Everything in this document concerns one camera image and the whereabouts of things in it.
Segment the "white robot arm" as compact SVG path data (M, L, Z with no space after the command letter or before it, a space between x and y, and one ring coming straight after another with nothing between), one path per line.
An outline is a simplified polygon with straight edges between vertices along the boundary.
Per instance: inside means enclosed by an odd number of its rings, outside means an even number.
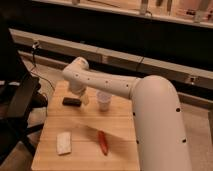
M142 171L192 171L179 97L167 79L101 73L78 57L63 69L72 93L86 98L92 87L132 102L133 119Z

